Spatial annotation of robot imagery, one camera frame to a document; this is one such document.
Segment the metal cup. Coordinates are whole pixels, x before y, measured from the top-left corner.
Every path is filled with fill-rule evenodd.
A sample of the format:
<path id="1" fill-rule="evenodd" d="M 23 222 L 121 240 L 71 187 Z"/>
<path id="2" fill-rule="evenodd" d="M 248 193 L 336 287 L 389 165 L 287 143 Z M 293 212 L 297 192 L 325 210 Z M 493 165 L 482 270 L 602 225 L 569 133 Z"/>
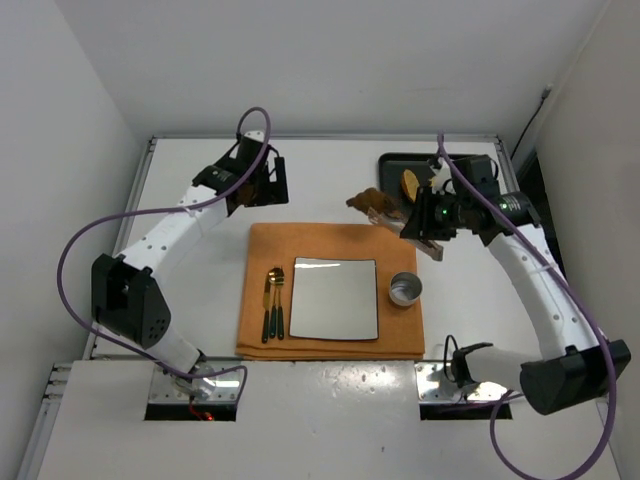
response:
<path id="1" fill-rule="evenodd" d="M 396 273 L 389 284 L 391 302 L 402 308 L 414 305 L 423 291 L 420 278 L 412 272 Z"/>

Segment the dark brown bread piece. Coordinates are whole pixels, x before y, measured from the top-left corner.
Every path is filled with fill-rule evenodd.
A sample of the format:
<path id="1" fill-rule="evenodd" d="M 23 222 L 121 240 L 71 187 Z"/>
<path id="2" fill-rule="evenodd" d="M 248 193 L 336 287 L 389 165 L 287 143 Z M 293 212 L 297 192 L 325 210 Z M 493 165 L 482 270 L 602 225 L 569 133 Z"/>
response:
<path id="1" fill-rule="evenodd" d="M 398 202 L 388 194 L 370 187 L 346 200 L 346 206 L 361 213 L 368 214 L 370 210 L 392 220 L 403 221 L 405 216 L 400 211 Z"/>

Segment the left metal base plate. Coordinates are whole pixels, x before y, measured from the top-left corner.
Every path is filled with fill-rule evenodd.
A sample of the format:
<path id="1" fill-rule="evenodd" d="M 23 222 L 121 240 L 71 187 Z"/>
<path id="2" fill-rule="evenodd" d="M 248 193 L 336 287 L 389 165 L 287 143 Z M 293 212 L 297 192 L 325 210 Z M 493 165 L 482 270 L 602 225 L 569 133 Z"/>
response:
<path id="1" fill-rule="evenodd" d="M 159 366 L 151 376 L 148 403 L 162 406 L 227 406 L 234 404 L 243 386 L 243 370 L 237 362 L 207 361 L 196 366 L 198 379 L 176 377 Z"/>

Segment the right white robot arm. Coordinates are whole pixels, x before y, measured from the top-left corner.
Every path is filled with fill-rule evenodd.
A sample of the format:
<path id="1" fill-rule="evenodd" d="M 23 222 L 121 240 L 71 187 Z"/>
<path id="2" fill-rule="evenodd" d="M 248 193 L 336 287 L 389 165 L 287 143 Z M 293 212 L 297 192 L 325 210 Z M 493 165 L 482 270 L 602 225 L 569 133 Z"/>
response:
<path id="1" fill-rule="evenodd" d="M 509 277 L 536 334 L 540 356 L 527 359 L 490 342 L 456 349 L 445 372 L 458 387 L 488 381 L 524 395 L 542 415 L 609 394 L 631 360 L 622 340 L 593 329 L 567 292 L 529 198 L 504 193 L 494 161 L 476 155 L 431 160 L 433 176 L 419 186 L 401 238 L 444 242 L 461 230 L 478 236 Z"/>

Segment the black tray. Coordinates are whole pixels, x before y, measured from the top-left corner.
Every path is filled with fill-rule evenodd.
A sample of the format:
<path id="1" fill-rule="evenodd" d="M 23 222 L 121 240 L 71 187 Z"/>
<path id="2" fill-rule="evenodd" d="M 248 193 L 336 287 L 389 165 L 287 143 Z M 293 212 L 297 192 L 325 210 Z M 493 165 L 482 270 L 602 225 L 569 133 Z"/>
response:
<path id="1" fill-rule="evenodd" d="M 414 206 L 403 187 L 406 171 L 414 175 L 419 186 L 429 187 L 436 179 L 436 186 L 445 190 L 435 194 L 446 198 L 447 203 L 455 202 L 449 167 L 437 154 L 385 153 L 378 160 L 378 189 L 392 197 L 403 214 L 409 215 Z"/>

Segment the metal base plate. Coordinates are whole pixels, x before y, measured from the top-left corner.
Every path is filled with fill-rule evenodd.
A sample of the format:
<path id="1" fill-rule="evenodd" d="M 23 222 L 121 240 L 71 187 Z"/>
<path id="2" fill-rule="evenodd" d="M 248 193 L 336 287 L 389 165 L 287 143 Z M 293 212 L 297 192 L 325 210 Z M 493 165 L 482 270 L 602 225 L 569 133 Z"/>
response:
<path id="1" fill-rule="evenodd" d="M 414 365 L 420 405 L 450 406 L 488 404 L 499 400 L 507 389 L 492 382 L 458 387 L 448 380 L 441 361 L 421 361 Z"/>
<path id="2" fill-rule="evenodd" d="M 151 376 L 148 403 L 162 406 L 227 406 L 234 404 L 243 386 L 243 370 L 237 362 L 207 361 L 196 366 L 198 379 L 176 377 L 159 366 Z"/>

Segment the bread slice left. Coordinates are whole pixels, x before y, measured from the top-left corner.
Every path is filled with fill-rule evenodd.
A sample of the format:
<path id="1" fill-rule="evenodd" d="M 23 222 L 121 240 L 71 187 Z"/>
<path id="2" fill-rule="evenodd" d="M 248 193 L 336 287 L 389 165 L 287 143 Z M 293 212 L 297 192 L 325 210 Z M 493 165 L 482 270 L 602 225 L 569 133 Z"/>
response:
<path id="1" fill-rule="evenodd" d="M 402 172 L 400 184 L 407 200 L 411 203 L 415 203 L 418 190 L 420 188 L 420 182 L 416 174 L 410 169 L 405 169 Z"/>

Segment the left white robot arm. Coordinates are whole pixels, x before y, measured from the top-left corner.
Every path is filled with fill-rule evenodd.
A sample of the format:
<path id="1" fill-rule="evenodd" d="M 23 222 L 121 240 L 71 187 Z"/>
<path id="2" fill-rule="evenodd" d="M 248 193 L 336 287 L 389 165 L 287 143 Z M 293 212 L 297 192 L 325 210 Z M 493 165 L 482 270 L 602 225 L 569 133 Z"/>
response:
<path id="1" fill-rule="evenodd" d="M 201 350 L 172 324 L 162 286 L 183 257 L 239 208 L 288 201 L 282 157 L 262 131 L 240 134 L 235 144 L 192 180 L 176 208 L 116 256 L 101 255 L 91 269 L 93 319 L 108 332 L 162 363 L 163 371 L 199 393 L 198 375 L 211 376 Z"/>

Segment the orange cloth placemat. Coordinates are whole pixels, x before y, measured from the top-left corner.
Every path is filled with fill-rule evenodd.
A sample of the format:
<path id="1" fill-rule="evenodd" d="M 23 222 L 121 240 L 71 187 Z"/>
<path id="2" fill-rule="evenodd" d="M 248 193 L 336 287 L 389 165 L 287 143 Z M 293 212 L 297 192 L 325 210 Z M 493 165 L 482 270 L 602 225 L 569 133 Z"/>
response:
<path id="1" fill-rule="evenodd" d="M 264 284 L 274 267 L 285 275 L 285 334 L 264 342 Z M 417 360 L 425 353 L 421 306 L 401 308 L 389 297 L 395 274 L 416 271 L 415 248 L 383 227 L 256 223 L 236 352 L 261 360 Z"/>

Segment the white square plate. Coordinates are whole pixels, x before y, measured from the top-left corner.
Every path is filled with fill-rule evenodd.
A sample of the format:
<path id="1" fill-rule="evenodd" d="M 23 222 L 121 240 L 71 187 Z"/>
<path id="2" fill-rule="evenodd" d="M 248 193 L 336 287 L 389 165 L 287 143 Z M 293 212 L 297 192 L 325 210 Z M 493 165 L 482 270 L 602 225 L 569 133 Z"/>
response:
<path id="1" fill-rule="evenodd" d="M 376 340 L 377 300 L 375 260 L 298 257 L 289 334 L 316 340 Z"/>

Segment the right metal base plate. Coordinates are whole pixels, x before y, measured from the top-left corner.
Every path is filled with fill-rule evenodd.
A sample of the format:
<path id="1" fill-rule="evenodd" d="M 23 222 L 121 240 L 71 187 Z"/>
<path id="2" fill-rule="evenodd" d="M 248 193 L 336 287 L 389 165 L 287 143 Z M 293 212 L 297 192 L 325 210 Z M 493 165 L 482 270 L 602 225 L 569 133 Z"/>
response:
<path id="1" fill-rule="evenodd" d="M 448 380 L 441 361 L 421 361 L 414 365 L 420 405 L 450 406 L 488 404 L 499 400 L 507 389 L 492 382 L 458 387 Z"/>

